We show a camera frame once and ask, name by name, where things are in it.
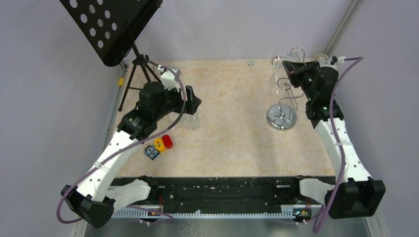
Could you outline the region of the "etched wine glass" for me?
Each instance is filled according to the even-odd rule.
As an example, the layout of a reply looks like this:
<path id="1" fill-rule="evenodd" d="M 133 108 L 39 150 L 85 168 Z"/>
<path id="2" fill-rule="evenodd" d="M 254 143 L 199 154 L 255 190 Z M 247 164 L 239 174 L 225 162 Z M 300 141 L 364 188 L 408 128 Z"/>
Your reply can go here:
<path id="1" fill-rule="evenodd" d="M 329 61 L 329 56 L 323 53 L 319 53 L 315 55 L 315 60 L 319 63 L 319 65 L 327 65 Z"/>
<path id="2" fill-rule="evenodd" d="M 293 47 L 287 52 L 285 56 L 285 60 L 290 61 L 290 62 L 296 62 L 296 63 L 304 63 L 305 52 L 303 49 L 299 47 Z"/>

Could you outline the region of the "clear smooth wine glass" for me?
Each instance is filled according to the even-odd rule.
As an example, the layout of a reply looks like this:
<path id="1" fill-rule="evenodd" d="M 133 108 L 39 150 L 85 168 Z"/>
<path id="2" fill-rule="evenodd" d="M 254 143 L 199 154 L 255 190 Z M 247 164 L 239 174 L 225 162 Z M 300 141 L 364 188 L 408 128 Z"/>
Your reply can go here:
<path id="1" fill-rule="evenodd" d="M 177 113 L 171 113 L 170 115 L 169 115 L 169 119 L 170 119 L 170 121 L 175 121 L 176 119 L 178 118 L 178 114 Z M 173 130 L 173 131 L 177 131 L 177 130 L 180 130 L 182 127 L 183 127 L 183 125 L 184 125 L 184 116 L 182 116 L 181 118 L 180 118 L 180 120 L 177 122 L 177 124 L 175 124 L 172 128 L 171 128 L 171 130 Z"/>

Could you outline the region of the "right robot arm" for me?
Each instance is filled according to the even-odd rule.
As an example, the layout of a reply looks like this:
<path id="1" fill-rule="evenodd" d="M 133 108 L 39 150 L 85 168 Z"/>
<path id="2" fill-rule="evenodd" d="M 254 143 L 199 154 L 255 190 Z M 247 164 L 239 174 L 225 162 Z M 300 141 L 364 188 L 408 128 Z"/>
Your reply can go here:
<path id="1" fill-rule="evenodd" d="M 382 180 L 373 179 L 359 159 L 335 100 L 341 81 L 354 65 L 343 73 L 338 72 L 336 63 L 283 61 L 282 65 L 291 85 L 300 87 L 306 96 L 306 116 L 323 141 L 335 171 L 334 185 L 311 176 L 296 177 L 291 200 L 304 203 L 310 198 L 322 204 L 333 219 L 373 216 L 386 187 Z"/>

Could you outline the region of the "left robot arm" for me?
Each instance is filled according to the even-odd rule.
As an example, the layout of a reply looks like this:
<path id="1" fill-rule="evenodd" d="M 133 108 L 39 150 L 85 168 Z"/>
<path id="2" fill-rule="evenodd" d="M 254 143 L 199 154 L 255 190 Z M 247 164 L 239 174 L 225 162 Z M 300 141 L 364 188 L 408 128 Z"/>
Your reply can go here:
<path id="1" fill-rule="evenodd" d="M 141 176 L 126 185 L 111 189 L 117 173 L 138 147 L 164 135 L 184 115 L 194 115 L 202 101 L 190 85 L 169 87 L 148 82 L 139 92 L 133 110 L 123 116 L 111 141 L 88 172 L 72 185 L 66 185 L 56 210 L 61 218 L 62 204 L 94 228 L 103 227 L 114 212 L 137 201 L 153 204 L 158 199 L 157 183 Z"/>

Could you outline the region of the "chrome wine glass rack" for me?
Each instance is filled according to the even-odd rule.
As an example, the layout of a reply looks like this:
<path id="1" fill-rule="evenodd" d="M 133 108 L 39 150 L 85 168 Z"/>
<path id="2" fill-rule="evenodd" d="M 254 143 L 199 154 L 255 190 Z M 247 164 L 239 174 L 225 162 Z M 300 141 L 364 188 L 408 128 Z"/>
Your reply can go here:
<path id="1" fill-rule="evenodd" d="M 274 94 L 279 97 L 279 102 L 272 105 L 266 113 L 267 123 L 277 131 L 290 130 L 295 126 L 298 111 L 297 99 L 304 96 L 303 92 L 299 95 L 294 94 L 293 86 L 288 77 L 283 75 L 284 72 L 283 67 L 277 82 L 280 91 L 277 95 Z"/>

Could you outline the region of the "red cylinder block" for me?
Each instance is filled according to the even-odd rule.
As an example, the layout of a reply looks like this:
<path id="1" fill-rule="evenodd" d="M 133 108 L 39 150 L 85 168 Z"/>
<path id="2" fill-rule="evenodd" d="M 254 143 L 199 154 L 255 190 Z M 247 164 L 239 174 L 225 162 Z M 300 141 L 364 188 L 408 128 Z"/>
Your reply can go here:
<path id="1" fill-rule="evenodd" d="M 171 149 L 173 147 L 173 141 L 169 135 L 163 135 L 162 141 L 166 149 Z"/>

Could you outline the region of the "black perforated music stand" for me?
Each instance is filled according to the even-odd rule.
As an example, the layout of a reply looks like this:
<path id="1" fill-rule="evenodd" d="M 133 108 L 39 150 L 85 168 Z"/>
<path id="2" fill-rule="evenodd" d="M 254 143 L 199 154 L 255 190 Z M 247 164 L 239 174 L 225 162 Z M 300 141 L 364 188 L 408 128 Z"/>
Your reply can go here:
<path id="1" fill-rule="evenodd" d="M 161 0 L 60 0 L 105 66 L 118 66 L 161 7 Z"/>

